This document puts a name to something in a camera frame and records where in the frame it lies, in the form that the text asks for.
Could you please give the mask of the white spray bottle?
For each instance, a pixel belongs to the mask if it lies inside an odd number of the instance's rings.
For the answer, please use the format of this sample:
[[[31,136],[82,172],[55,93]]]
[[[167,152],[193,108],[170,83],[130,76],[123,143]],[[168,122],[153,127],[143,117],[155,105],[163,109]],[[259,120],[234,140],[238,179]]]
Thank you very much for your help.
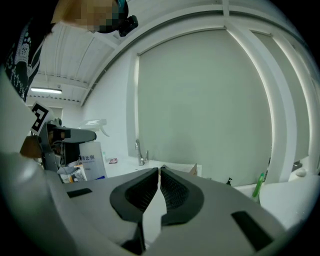
[[[101,131],[106,137],[109,137],[103,128],[103,126],[106,125],[107,120],[105,118],[91,119],[82,121],[77,128],[93,131],[94,133]],[[79,151],[84,175],[87,181],[107,178],[100,142],[94,140],[82,143],[79,146]]]

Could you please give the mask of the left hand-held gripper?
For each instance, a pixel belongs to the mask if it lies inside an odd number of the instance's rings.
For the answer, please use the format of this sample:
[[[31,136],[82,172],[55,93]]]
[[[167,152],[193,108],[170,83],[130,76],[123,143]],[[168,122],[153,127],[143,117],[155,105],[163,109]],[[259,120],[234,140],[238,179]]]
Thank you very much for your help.
[[[62,130],[62,120],[55,117],[53,111],[39,102],[31,108],[36,120],[31,127],[31,132],[37,137],[41,149],[43,168],[48,171],[58,172],[63,161],[63,142],[82,144],[96,140],[94,131],[77,128]]]

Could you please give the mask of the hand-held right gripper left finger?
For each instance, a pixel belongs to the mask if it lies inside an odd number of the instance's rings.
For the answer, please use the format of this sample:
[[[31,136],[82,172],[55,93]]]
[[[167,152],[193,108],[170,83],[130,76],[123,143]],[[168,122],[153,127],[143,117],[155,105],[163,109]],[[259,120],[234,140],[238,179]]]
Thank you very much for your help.
[[[68,183],[64,189],[76,209],[101,234],[127,251],[145,252],[143,214],[158,190],[159,169]]]

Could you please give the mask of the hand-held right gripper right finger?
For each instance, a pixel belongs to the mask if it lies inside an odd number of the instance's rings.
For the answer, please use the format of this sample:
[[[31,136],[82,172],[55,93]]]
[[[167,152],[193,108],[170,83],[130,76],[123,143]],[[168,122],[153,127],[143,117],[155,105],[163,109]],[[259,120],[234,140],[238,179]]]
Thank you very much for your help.
[[[230,185],[163,166],[160,190],[166,214],[147,256],[254,256],[285,233]]]

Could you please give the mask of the person's left forearm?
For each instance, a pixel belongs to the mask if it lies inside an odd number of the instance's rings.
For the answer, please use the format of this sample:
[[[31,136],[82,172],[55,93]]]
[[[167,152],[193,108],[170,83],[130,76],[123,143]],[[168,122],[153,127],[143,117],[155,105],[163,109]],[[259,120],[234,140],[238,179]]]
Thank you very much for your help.
[[[39,159],[42,157],[42,149],[38,136],[27,136],[20,149],[20,154],[26,158]]]

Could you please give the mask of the white sink table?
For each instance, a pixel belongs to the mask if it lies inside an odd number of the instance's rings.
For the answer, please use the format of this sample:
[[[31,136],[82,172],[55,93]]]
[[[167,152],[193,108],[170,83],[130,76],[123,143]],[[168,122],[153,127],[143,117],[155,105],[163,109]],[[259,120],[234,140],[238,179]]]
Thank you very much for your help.
[[[131,156],[118,157],[118,162],[116,164],[109,164],[109,160],[110,159],[107,160],[107,163],[104,163],[105,172],[108,178],[133,173],[143,169],[161,168],[162,166],[167,166],[172,170],[189,173],[189,171],[195,165],[195,163],[180,164],[149,160],[145,163],[145,165],[139,166],[138,159]],[[202,177],[202,165],[200,164],[197,164],[197,176]]]

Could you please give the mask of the person's black printed shirt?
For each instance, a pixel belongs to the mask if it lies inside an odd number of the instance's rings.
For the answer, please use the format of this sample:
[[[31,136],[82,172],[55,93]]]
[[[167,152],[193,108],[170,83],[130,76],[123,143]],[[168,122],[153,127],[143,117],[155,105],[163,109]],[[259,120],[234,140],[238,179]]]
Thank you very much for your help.
[[[51,18],[29,18],[21,32],[15,36],[5,56],[5,73],[23,101],[26,101],[39,70],[42,47],[53,26]]]

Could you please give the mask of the ceiling tube light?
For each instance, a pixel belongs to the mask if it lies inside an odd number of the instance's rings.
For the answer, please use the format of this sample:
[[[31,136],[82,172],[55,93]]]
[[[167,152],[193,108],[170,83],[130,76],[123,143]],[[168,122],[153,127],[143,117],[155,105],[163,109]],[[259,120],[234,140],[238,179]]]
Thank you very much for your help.
[[[35,93],[62,94],[60,89],[32,87],[30,90]]]

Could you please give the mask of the chrome faucet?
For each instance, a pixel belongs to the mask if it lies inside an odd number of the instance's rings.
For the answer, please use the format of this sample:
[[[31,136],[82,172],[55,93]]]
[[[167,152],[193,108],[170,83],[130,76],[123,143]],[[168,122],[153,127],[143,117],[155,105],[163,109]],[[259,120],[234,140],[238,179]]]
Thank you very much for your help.
[[[137,153],[137,158],[138,158],[138,165],[143,166],[146,164],[146,162],[149,161],[149,151],[146,151],[146,156],[143,157],[141,153],[141,147],[140,147],[140,141],[138,139],[135,140],[135,150]]]

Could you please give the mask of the green plastic bottle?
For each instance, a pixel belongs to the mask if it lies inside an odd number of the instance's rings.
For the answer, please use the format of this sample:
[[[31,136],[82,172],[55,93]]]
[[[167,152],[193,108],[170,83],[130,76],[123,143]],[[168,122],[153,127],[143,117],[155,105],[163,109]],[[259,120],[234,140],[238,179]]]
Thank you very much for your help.
[[[254,188],[254,191],[252,193],[252,198],[253,199],[257,199],[258,198],[258,195],[260,193],[260,190],[261,190],[261,187],[262,187],[262,184],[263,182],[265,181],[265,174],[264,173],[261,173],[257,183],[256,183],[256,186]]]

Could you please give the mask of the gray roller blind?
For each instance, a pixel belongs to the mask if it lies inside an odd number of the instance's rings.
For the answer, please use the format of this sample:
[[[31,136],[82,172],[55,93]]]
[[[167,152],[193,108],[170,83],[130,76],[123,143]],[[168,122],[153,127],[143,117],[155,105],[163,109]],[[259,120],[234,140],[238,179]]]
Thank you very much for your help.
[[[265,46],[274,58],[276,66],[281,71],[281,91],[287,97],[286,103],[292,107],[290,114],[294,116],[295,125],[295,156],[298,162],[309,156],[310,123],[305,94],[298,75],[283,49],[276,40],[267,34],[254,31],[253,34]]]
[[[226,30],[191,33],[139,58],[138,134],[154,161],[198,164],[233,186],[268,168],[272,121],[256,67]]]

